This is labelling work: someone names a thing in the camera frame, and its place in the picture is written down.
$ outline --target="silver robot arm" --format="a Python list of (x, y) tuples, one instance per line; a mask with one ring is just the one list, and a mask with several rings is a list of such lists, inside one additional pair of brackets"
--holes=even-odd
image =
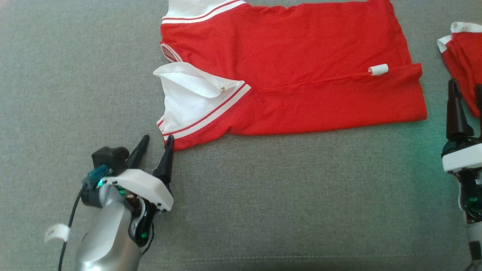
[[(72, 210), (70, 231), (79, 199), (86, 206), (101, 208), (76, 253), (79, 271), (134, 271), (154, 237), (154, 216), (171, 210), (174, 199), (171, 182), (174, 138), (170, 136), (165, 152), (153, 174), (137, 169), (146, 152), (146, 135), (131, 155), (125, 148), (104, 147), (94, 154), (94, 170), (83, 180)], [(46, 238), (56, 235), (49, 229)], [(67, 244), (64, 239), (59, 271)]]
[(129, 235), (131, 218), (123, 203), (102, 208), (77, 249), (76, 270), (137, 270), (142, 253)]
[[(482, 85), (475, 89), (477, 107), (482, 112)], [(465, 269), (482, 268), (482, 119), (481, 137), (467, 123), (462, 109), (462, 94), (457, 82), (449, 81), (447, 101), (447, 139), (442, 151), (445, 172), (458, 180), (458, 205), (466, 218), (471, 264)]]

